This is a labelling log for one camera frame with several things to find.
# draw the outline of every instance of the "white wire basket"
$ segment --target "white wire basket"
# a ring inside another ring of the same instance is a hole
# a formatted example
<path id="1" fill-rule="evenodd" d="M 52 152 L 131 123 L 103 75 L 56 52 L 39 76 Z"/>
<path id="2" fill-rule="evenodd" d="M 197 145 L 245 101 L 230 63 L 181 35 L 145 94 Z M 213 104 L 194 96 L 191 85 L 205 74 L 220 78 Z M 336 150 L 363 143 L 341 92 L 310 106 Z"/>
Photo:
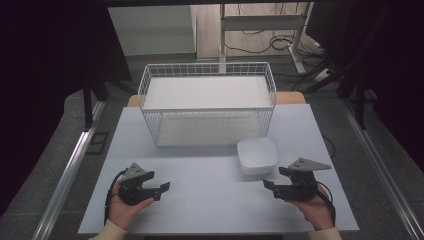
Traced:
<path id="1" fill-rule="evenodd" d="M 265 137 L 275 106 L 268 63 L 147 65 L 138 102 L 162 146 L 231 146 Z"/>

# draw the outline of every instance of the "white plastic container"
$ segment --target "white plastic container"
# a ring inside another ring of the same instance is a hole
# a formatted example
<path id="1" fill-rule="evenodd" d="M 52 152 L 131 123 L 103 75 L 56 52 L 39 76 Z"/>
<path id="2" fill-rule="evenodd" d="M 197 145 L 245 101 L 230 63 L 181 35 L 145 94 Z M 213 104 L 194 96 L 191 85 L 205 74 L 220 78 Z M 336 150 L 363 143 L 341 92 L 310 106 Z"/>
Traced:
<path id="1" fill-rule="evenodd" d="M 241 171 L 246 175 L 272 172 L 278 163 L 274 143 L 268 138 L 248 138 L 237 144 Z"/>

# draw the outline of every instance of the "sleeve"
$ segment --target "sleeve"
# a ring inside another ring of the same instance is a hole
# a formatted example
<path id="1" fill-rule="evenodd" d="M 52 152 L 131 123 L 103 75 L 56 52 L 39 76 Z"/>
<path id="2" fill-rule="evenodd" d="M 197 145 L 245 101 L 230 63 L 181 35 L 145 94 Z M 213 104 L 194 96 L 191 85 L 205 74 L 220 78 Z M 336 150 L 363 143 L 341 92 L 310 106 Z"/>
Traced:
<path id="1" fill-rule="evenodd" d="M 322 231 L 310 232 L 310 240 L 342 240 L 337 228 L 330 228 Z"/>
<path id="2" fill-rule="evenodd" d="M 90 240 L 123 240 L 127 231 L 113 224 L 109 219 L 103 230 Z"/>

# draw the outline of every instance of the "wooden board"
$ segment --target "wooden board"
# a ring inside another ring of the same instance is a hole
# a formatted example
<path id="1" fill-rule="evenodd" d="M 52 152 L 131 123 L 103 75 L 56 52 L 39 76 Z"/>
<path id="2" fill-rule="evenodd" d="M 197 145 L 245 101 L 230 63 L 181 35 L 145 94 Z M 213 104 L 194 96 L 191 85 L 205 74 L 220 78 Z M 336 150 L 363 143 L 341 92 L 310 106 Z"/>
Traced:
<path id="1" fill-rule="evenodd" d="M 306 100 L 300 92 L 277 92 L 276 104 L 305 104 Z M 138 107 L 138 95 L 131 96 L 127 107 Z"/>

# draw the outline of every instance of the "white table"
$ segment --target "white table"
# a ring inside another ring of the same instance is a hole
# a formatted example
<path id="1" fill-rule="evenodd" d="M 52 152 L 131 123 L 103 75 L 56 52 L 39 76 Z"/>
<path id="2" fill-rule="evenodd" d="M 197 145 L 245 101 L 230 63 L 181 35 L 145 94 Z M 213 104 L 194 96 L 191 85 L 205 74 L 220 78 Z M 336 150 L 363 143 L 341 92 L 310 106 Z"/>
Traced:
<path id="1" fill-rule="evenodd" d="M 268 132 L 279 163 L 287 167 L 299 156 L 333 166 L 308 104 L 277 105 Z M 170 181 L 159 202 L 143 210 L 131 233 L 143 235 L 282 234 L 312 231 L 291 204 L 275 199 L 262 178 L 290 184 L 275 168 L 265 176 L 246 176 L 236 147 L 157 148 L 139 108 L 124 108 L 115 136 L 78 233 L 103 228 L 104 201 L 115 175 L 136 162 L 155 171 L 146 188 Z M 315 172 L 332 191 L 339 230 L 359 230 L 336 171 Z"/>

